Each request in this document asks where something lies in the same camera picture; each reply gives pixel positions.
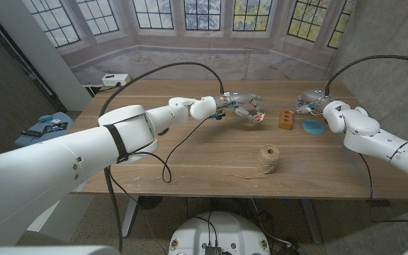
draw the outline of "table leg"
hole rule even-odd
[[[319,225],[317,224],[315,208],[310,199],[300,199],[302,209],[306,217],[306,222],[311,232],[312,242],[315,244],[322,243],[322,235],[320,234]]]
[[[136,201],[138,201],[138,195],[132,195]],[[127,238],[130,234],[130,229],[132,228],[132,224],[135,221],[135,213],[136,213],[137,204],[133,200],[129,200],[127,204],[127,210],[125,211],[124,222],[122,224],[122,236]]]

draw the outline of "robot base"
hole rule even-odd
[[[197,217],[208,220],[209,213],[205,212]],[[270,254],[264,233],[253,222],[230,212],[212,212],[210,222],[217,232],[217,248],[208,247],[208,228],[210,227],[212,247],[215,247],[215,232],[205,220],[194,217],[183,223],[171,238],[169,255],[206,255],[221,254],[222,252],[223,254],[229,252],[232,255]]]

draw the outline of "blue sponge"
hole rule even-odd
[[[324,133],[324,126],[317,120],[304,120],[302,123],[303,129],[313,135],[322,135]]]

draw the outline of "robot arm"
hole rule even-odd
[[[381,129],[365,109],[351,109],[321,90],[305,91],[298,99],[297,112],[312,110],[322,112],[332,132],[346,131],[344,145],[348,149],[385,160],[408,174],[408,141]]]
[[[145,157],[121,157],[121,143],[122,154],[154,152],[159,131],[186,123],[188,115],[203,119],[215,111],[211,96],[172,98],[146,111],[126,106],[101,116],[100,127],[0,154],[0,246],[14,245],[40,213],[101,169]]]

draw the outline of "twine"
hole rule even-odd
[[[264,145],[259,151],[256,168],[263,174],[269,174],[275,170],[280,161],[280,151],[273,145]]]

